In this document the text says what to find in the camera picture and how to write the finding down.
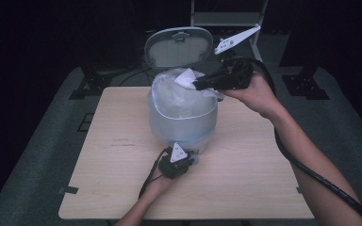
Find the wooden table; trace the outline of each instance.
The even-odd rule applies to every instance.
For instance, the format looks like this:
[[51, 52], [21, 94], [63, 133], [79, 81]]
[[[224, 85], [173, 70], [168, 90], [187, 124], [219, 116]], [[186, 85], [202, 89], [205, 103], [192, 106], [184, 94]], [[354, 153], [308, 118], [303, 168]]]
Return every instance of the wooden table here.
[[[107, 88], [59, 209], [61, 218], [121, 218], [166, 147], [150, 131], [149, 88]], [[241, 102], [219, 103], [216, 133], [200, 162], [145, 219], [313, 218], [271, 123]]]

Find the open lid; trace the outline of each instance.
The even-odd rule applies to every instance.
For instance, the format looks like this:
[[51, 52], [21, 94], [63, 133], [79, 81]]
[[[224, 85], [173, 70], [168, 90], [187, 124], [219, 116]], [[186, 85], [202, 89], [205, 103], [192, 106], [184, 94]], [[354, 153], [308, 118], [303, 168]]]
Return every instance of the open lid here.
[[170, 28], [148, 39], [145, 60], [154, 69], [188, 67], [207, 59], [212, 46], [213, 37], [201, 27]]

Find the person's right arm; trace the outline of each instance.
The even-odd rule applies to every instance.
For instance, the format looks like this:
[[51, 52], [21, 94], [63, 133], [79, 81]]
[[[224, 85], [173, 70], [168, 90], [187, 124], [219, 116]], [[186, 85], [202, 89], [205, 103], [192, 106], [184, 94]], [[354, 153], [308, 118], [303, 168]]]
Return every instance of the person's right arm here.
[[[261, 74], [254, 75], [247, 89], [230, 89], [222, 93], [240, 100], [269, 119], [286, 149], [297, 160], [358, 201], [345, 177], [278, 102]], [[292, 168], [304, 199], [320, 225], [362, 225], [362, 217], [348, 204], [294, 165]]]

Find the gray floor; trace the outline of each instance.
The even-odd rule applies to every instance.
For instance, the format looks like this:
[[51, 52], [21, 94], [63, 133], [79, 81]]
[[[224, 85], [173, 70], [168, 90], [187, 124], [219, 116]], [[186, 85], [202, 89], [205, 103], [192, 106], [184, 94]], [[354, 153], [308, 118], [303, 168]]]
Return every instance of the gray floor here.
[[[317, 70], [315, 79], [331, 100], [308, 101], [305, 97], [289, 96], [281, 74], [297, 73], [301, 68], [278, 68], [287, 40], [288, 36], [261, 35], [258, 43], [263, 61], [276, 84], [278, 98], [350, 180], [362, 201], [362, 121], [341, 93], [336, 80], [323, 69]], [[128, 75], [139, 70], [115, 77], [111, 85], [118, 86]], [[157, 72], [148, 73], [150, 76], [145, 73], [133, 76], [123, 86], [149, 86], [148, 81], [152, 81]], [[69, 74], [8, 178], [0, 194], [0, 225], [107, 225], [103, 220], [64, 220], [58, 217], [63, 199], [58, 191], [69, 183], [87, 134], [78, 132], [78, 127], [87, 113], [95, 111], [99, 102], [99, 96], [69, 100], [82, 78], [79, 68]], [[317, 225], [313, 219], [255, 219], [250, 223], [257, 226]], [[148, 221], [144, 225], [183, 224], [179, 221]], [[242, 222], [239, 219], [193, 221], [190, 225], [237, 226]]]

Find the trash can lid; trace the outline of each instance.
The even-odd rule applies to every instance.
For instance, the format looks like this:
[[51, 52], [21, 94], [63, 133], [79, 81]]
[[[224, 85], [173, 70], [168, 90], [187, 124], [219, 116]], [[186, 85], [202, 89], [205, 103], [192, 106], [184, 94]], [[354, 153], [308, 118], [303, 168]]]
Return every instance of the trash can lid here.
[[188, 67], [207, 59], [212, 46], [212, 35], [201, 27], [165, 29], [145, 43], [145, 60], [154, 69]]

